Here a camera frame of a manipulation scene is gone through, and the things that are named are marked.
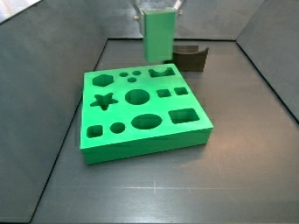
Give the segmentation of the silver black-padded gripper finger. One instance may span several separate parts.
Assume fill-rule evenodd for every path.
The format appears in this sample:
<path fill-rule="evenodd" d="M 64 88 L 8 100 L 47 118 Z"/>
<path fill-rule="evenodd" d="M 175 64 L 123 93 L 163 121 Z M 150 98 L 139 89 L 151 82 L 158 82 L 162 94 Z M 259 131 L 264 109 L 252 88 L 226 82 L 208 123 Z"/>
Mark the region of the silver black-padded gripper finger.
<path fill-rule="evenodd" d="M 142 21 L 144 19 L 144 12 L 138 6 L 139 0 L 131 0 L 131 4 L 135 9 L 135 20 Z"/>

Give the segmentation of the silver green-bracketed gripper finger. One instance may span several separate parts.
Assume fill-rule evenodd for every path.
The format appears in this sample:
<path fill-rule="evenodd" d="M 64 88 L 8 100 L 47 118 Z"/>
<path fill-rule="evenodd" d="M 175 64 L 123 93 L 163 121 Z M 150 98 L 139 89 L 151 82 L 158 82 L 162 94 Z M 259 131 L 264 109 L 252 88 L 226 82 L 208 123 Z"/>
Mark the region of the silver green-bracketed gripper finger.
<path fill-rule="evenodd" d="M 178 14 L 183 14 L 183 5 L 186 3 L 186 0 L 176 0 L 172 8 L 176 10 Z"/>

